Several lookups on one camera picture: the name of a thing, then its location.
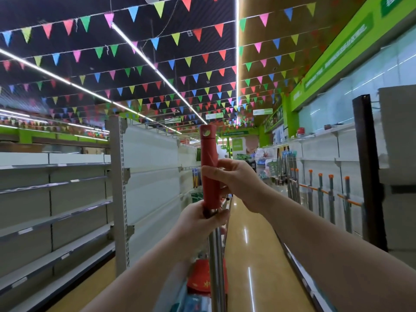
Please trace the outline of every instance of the store aisle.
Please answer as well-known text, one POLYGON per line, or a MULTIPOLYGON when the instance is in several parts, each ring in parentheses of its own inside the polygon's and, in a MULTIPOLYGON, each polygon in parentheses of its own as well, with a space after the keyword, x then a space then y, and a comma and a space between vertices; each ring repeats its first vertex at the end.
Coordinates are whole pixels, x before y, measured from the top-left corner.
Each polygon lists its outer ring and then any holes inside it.
POLYGON ((228 312, 314 311, 277 236, 234 197, 225 251, 228 312))

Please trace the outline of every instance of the red item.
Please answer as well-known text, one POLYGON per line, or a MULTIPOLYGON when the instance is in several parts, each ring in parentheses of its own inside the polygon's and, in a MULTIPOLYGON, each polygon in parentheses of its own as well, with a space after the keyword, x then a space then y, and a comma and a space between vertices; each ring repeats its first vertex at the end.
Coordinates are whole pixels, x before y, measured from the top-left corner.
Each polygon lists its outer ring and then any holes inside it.
MULTIPOLYGON (((228 293, 228 279, 226 260, 223 259, 224 267, 224 287, 228 293)), ((211 293, 211 278, 209 274, 209 261, 196 260, 191 276, 188 278, 187 287, 190 293, 211 293)))
MULTIPOLYGON (((199 129, 201 139, 201 166, 217 167, 216 128, 217 126, 215 125, 201 125, 199 129)), ((221 207, 220 182, 202 176, 202 190, 205 208, 218 209, 221 207)))

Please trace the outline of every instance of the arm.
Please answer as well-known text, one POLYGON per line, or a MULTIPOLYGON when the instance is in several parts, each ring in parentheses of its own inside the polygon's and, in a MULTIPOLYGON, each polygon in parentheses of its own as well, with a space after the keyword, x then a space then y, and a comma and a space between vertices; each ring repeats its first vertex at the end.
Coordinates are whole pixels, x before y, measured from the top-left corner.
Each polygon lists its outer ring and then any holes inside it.
POLYGON ((208 235, 228 220, 228 210, 205 219, 202 204, 203 200, 186 207, 169 234, 117 277, 82 312, 152 311, 173 267, 189 259, 208 235))
POLYGON ((202 173, 262 214, 339 311, 416 311, 416 271, 264 184, 243 161, 202 173))

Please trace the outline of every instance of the empty shelf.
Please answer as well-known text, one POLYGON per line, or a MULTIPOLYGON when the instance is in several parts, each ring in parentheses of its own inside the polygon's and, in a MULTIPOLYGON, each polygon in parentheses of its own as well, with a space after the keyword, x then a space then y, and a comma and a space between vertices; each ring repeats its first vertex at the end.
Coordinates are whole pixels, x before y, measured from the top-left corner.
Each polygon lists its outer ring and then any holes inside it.
POLYGON ((89 178, 80 178, 80 179, 75 179, 75 180, 67 180, 65 182, 48 183, 48 184, 32 185, 32 186, 26 186, 26 187, 3 189, 3 190, 0 190, 0 195, 1 194, 17 193, 17 192, 26 191, 26 190, 33 190, 33 189, 47 189, 47 188, 67 185, 67 184, 71 184, 71 183, 84 182, 84 181, 87 181, 87 180, 98 180, 98 179, 101 179, 101 178, 107 178, 107 176, 96 176, 96 177, 89 177, 89 178))
POLYGON ((34 260, 33 262, 3 276, 0 278, 0 295, 24 283, 29 278, 35 276, 45 268, 53 266, 55 263, 64 260, 74 251, 84 245, 106 235, 110 231, 111 224, 104 225, 91 233, 82 236, 78 240, 66 244, 65 246, 53 251, 45 256, 34 260))
POLYGON ((44 227, 45 225, 51 225, 55 222, 74 217, 81 213, 96 209, 98 207, 107 205, 112 202, 113 202, 112 198, 102 199, 100 201, 96 201, 95 203, 91 203, 89 205, 82 206, 77 209, 72 209, 64 213, 60 213, 58 215, 52 216, 52 217, 34 219, 34 220, 27 221, 27 222, 19 223, 17 225, 13 225, 11 227, 0 229, 0 242, 11 239, 14 236, 19 236, 22 234, 32 232, 41 227, 44 227))
POLYGON ((71 283, 80 278, 84 273, 94 267, 97 263, 111 255, 114 251, 115 245, 114 242, 112 242, 101 251, 96 253, 94 256, 90 257, 85 262, 71 270, 69 273, 66 273, 58 280, 50 283, 48 286, 38 291, 33 296, 29 297, 11 309, 9 312, 26 312, 33 309, 34 307, 39 307, 40 304, 48 300, 51 296, 65 289, 71 283))
POLYGON ((22 170, 22 169, 27 169, 27 168, 52 168, 52 167, 70 167, 70 166, 105 166, 105 165, 111 165, 111 162, 8 165, 8 166, 0 166, 0 170, 22 170))

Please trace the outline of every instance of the green pennant flag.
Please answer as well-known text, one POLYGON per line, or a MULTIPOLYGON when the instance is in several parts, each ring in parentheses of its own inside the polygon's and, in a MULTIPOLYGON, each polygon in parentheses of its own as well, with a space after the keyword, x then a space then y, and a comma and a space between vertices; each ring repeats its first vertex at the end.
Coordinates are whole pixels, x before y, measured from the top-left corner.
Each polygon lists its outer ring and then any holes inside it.
POLYGON ((89 20, 90 19, 91 19, 91 16, 83 16, 83 17, 81 17, 81 22, 82 22, 82 25, 85 28, 85 31, 88 31, 89 20))
POLYGON ((42 61, 42 56, 35 56, 34 57, 34 62, 36 62, 36 65, 39 67, 40 66, 40 62, 42 61))
POLYGON ((118 47, 119 47, 118 45, 111 45, 110 46, 111 51, 112 51, 114 57, 116 57, 116 52, 117 52, 117 48, 118 47))
POLYGON ((103 55, 103 48, 104 47, 96 47, 95 52, 97 53, 98 59, 101 59, 101 56, 103 55))
POLYGON ((32 32, 32 28, 31 27, 23 27, 22 28, 22 34, 24 37, 24 41, 26 41, 26 43, 29 42, 29 38, 30 38, 30 33, 32 32))
POLYGON ((180 36, 180 33, 172 34, 172 37, 174 38, 174 41, 175 41, 176 45, 179 44, 179 36, 180 36))
POLYGON ((159 2, 155 2, 153 3, 153 5, 155 6, 159 17, 162 18, 162 13, 163 13, 163 7, 165 6, 165 1, 159 1, 159 2))
POLYGON ((188 67, 190 67, 190 61, 192 60, 192 57, 186 57, 185 61, 188 64, 188 67))
POLYGON ((244 19, 240 19, 240 28, 241 28, 241 31, 244 33, 244 30, 245 30, 245 23, 246 23, 246 21, 247 21, 247 19, 246 18, 244 18, 244 19))

